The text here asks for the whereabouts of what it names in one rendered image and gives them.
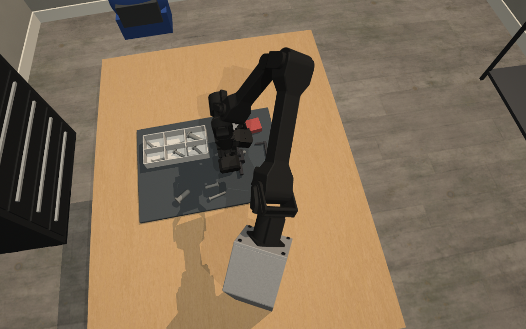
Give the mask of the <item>grey metal clevis fork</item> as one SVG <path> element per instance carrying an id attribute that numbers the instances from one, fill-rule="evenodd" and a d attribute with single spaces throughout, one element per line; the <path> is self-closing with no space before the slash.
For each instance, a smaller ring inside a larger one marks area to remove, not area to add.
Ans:
<path id="1" fill-rule="evenodd" d="M 239 172 L 240 172 L 240 175 L 243 175 L 242 163 L 245 163 L 244 155 L 243 155 L 243 149 L 240 149 L 240 153 L 241 153 L 241 156 L 242 156 L 242 157 L 239 158 L 240 167 L 241 167 L 241 169 L 239 170 Z"/>

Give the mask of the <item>red rectangular block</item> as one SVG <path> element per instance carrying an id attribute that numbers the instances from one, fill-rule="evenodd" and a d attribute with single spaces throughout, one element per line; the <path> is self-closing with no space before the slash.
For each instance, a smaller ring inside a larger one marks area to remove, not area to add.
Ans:
<path id="1" fill-rule="evenodd" d="M 262 131 L 262 126 L 259 121 L 259 118 L 254 118 L 250 120 L 246 120 L 246 126 L 250 129 L 251 134 L 253 133 L 259 133 Z"/>

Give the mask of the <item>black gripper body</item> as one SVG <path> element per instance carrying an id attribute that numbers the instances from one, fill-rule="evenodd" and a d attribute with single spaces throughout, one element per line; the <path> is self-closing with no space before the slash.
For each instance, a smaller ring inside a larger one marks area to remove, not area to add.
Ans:
<path id="1" fill-rule="evenodd" d="M 234 155 L 235 150 L 232 150 L 232 141 L 235 140 L 233 131 L 231 137 L 228 139 L 221 140 L 217 139 L 215 136 L 214 138 L 217 150 L 221 150 L 222 153 L 222 158 L 218 159 L 221 173 L 224 174 L 231 171 L 239 171 L 241 169 L 239 156 Z"/>

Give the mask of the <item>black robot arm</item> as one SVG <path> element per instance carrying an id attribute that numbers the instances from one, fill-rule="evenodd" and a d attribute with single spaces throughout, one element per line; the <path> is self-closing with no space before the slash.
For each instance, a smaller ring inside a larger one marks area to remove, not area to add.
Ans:
<path id="1" fill-rule="evenodd" d="M 271 81 L 275 84 L 276 100 L 266 159 L 260 167 L 255 167 L 251 182 L 250 209 L 257 218 L 254 231 L 247 231 L 247 235 L 259 247 L 285 247 L 280 241 L 285 217 L 294 218 L 298 213 L 289 159 L 300 96 L 309 87 L 314 69 L 315 62 L 304 53 L 290 48 L 269 51 L 261 56 L 237 92 L 227 96 L 227 91 L 220 90 L 208 96 L 214 136 L 228 139 L 233 131 L 232 150 L 249 148 L 253 138 L 246 120 L 251 106 Z M 232 123 L 239 124 L 235 130 Z M 280 207 L 266 204 L 280 204 Z"/>

